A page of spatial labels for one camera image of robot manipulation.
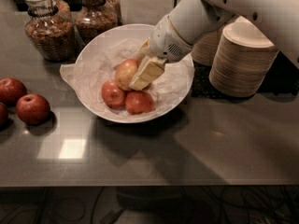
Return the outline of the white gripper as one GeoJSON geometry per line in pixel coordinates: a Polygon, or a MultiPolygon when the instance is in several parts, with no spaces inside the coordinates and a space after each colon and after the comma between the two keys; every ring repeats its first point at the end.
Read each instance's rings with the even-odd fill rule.
{"type": "Polygon", "coordinates": [[[166,61],[177,63],[191,51],[192,45],[180,37],[169,16],[165,15],[157,23],[149,39],[134,53],[133,57],[137,60],[145,58],[138,66],[129,87],[142,91],[164,73],[166,61]]]}

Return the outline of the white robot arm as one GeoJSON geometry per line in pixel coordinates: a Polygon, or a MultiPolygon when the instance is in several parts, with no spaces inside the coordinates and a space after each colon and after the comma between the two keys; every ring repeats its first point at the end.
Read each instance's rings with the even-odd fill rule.
{"type": "Polygon", "coordinates": [[[146,88],[234,15],[253,23],[293,64],[299,60],[299,0],[181,0],[135,53],[140,66],[129,87],[146,88]]]}

